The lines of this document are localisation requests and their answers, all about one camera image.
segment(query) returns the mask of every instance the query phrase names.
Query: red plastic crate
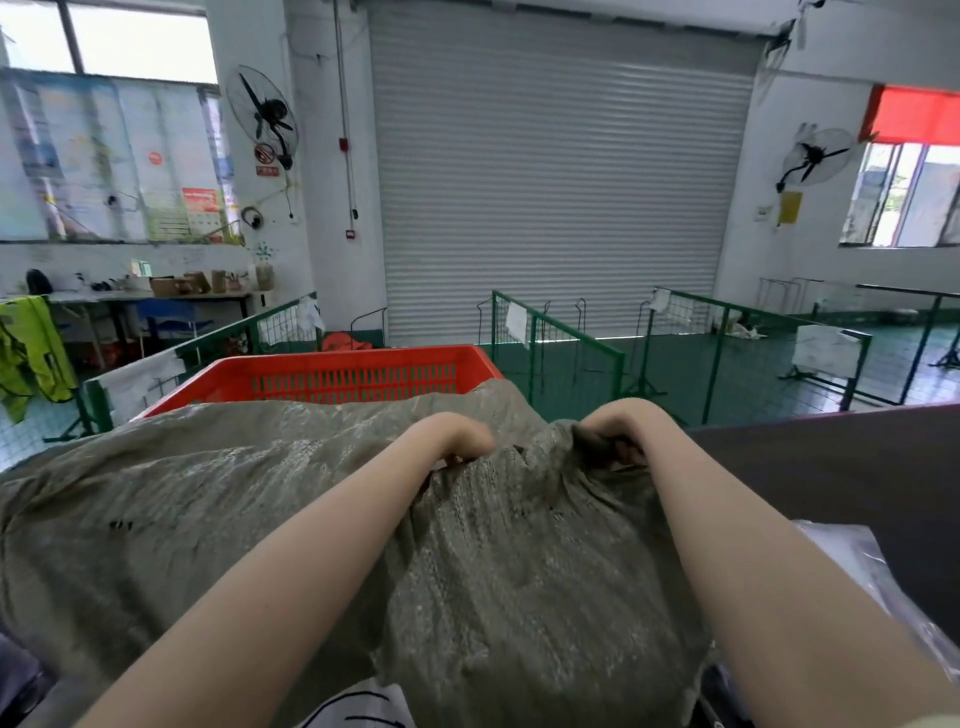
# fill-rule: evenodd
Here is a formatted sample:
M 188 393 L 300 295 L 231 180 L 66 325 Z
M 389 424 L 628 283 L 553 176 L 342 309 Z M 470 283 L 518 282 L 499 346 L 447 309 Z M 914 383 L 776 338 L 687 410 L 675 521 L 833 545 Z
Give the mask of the red plastic crate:
M 232 356 L 214 362 L 140 417 L 209 401 L 409 400 L 428 392 L 463 394 L 502 378 L 472 346 Z

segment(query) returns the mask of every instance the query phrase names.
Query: clothing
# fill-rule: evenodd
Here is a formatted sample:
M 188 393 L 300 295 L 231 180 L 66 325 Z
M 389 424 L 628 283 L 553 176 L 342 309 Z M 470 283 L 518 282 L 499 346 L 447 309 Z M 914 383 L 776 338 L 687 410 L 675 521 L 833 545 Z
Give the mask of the clothing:
M 0 400 L 15 424 L 23 420 L 34 395 L 25 368 L 47 400 L 73 399 L 77 379 L 47 302 L 40 296 L 0 303 Z
M 300 724 L 300 728 L 343 725 L 353 728 L 382 725 L 417 728 L 400 686 L 394 684 L 384 688 L 375 678 L 363 680 L 325 700 Z

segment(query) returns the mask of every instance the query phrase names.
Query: red awning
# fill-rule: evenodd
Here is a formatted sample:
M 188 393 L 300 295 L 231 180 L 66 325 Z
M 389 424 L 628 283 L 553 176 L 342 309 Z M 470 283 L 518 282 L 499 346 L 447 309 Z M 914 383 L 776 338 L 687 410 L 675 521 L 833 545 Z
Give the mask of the red awning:
M 960 146 L 960 93 L 875 86 L 860 140 L 873 134 L 884 144 Z

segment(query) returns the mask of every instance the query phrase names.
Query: hand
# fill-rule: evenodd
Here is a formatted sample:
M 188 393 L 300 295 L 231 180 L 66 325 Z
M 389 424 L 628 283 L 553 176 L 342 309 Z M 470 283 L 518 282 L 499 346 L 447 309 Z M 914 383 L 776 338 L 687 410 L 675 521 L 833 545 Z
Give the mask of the hand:
M 588 414 L 580 424 L 603 437 L 637 440 L 639 426 L 654 412 L 662 414 L 663 410 L 648 400 L 615 400 Z
M 474 460 L 496 450 L 490 428 L 463 415 L 441 412 L 421 420 L 418 425 L 435 431 L 440 448 L 439 456 L 447 465 L 453 465 L 460 460 Z
M 659 416 L 667 416 L 648 400 L 626 399 L 604 404 L 580 424 L 596 434 L 614 440 L 617 460 L 625 465 L 646 465 L 639 446 L 641 429 Z

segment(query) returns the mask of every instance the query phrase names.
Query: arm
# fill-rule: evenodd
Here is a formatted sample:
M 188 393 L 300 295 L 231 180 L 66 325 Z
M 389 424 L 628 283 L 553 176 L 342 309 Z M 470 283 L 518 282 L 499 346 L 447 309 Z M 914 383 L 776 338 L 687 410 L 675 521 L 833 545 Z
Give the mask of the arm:
M 79 728 L 268 725 L 433 465 L 493 449 L 490 431 L 460 415 L 411 426 L 237 562 Z
M 584 426 L 646 456 L 677 551 L 760 726 L 883 728 L 960 715 L 960 692 L 790 521 L 645 400 Z

